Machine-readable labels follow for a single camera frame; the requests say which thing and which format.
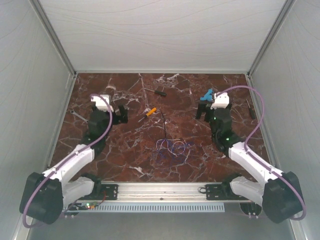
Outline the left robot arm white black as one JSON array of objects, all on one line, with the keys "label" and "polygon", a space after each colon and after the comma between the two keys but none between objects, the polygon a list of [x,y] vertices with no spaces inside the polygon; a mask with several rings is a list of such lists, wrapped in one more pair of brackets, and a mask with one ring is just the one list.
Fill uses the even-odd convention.
[{"label": "left robot arm white black", "polygon": [[78,199],[84,196],[97,199],[102,195],[103,187],[97,176],[84,173],[75,181],[71,179],[103,151],[112,127],[128,122],[127,109],[119,105],[118,110],[120,114],[112,107],[94,106],[87,131],[74,150],[43,173],[33,172],[28,176],[19,205],[23,216],[49,225]]}]

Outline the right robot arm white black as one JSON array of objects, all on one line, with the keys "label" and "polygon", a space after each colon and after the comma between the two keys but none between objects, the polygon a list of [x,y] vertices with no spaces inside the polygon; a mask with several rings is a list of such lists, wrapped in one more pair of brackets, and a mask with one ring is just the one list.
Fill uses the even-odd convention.
[{"label": "right robot arm white black", "polygon": [[243,207],[247,215],[262,209],[274,223],[284,220],[301,220],[306,216],[306,205],[298,177],[293,172],[283,172],[257,155],[243,139],[232,130],[231,107],[212,109],[208,101],[198,103],[196,119],[205,113],[209,123],[211,140],[216,148],[232,161],[242,166],[255,180],[251,181],[239,173],[228,176],[214,190],[206,185],[206,198],[235,200],[245,198],[253,204]]}]

